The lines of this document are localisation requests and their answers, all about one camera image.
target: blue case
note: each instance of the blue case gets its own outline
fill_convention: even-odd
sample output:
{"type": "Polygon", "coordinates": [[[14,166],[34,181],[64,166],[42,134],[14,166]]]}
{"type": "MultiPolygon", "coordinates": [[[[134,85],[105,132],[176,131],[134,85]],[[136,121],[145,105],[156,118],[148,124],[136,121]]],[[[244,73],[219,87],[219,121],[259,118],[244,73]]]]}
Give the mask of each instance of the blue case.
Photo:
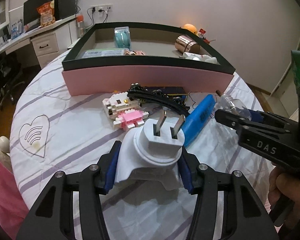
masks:
{"type": "Polygon", "coordinates": [[[194,139],[197,138],[209,118],[215,103],[213,95],[207,95],[196,109],[194,109],[193,112],[186,118],[186,121],[181,127],[185,134],[185,147],[188,147],[194,139]]]}

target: drawer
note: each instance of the drawer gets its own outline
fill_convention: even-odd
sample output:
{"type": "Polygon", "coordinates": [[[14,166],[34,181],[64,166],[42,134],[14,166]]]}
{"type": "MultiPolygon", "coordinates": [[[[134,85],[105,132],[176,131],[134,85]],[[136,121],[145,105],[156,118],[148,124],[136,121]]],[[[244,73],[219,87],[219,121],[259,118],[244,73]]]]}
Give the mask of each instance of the drawer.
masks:
{"type": "Polygon", "coordinates": [[[44,35],[32,40],[35,54],[37,56],[58,52],[59,47],[55,33],[44,35]]]}
{"type": "Polygon", "coordinates": [[[46,55],[42,55],[38,57],[38,61],[41,69],[43,69],[46,65],[48,65],[52,60],[61,55],[60,52],[54,52],[46,55]]]}

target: human hand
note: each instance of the human hand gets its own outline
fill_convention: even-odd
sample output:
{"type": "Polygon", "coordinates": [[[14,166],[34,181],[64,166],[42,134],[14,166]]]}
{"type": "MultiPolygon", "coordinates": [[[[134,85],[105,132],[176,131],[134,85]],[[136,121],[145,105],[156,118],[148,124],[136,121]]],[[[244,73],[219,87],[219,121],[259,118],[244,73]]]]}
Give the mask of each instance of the human hand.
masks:
{"type": "Polygon", "coordinates": [[[269,176],[269,194],[268,200],[270,205],[275,205],[284,194],[295,202],[293,210],[285,220],[285,226],[289,229],[300,220],[300,179],[284,173],[280,167],[275,167],[269,176]]]}

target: orange plush toy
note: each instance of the orange plush toy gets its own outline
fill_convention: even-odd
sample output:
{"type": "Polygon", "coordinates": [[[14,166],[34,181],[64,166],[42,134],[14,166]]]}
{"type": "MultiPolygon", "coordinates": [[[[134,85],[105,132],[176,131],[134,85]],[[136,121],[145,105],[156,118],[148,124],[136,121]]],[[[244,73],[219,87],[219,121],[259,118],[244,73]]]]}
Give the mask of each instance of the orange plush toy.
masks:
{"type": "Polygon", "coordinates": [[[183,29],[186,29],[194,34],[197,34],[197,28],[195,26],[193,26],[192,24],[185,24],[183,27],[183,29]]]}

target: white plug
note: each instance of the white plug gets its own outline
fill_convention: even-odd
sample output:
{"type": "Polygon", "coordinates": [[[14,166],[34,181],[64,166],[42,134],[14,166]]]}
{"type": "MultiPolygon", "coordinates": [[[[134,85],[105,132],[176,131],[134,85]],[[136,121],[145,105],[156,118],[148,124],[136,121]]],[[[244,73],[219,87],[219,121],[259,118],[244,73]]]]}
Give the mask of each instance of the white plug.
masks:
{"type": "Polygon", "coordinates": [[[148,119],[144,126],[131,129],[122,141],[115,182],[127,179],[157,180],[166,190],[179,188],[177,161],[182,153],[185,135],[180,129],[182,115],[176,124],[148,119]]]}
{"type": "Polygon", "coordinates": [[[99,17],[103,16],[103,11],[104,11],[103,6],[98,6],[99,17]]]}

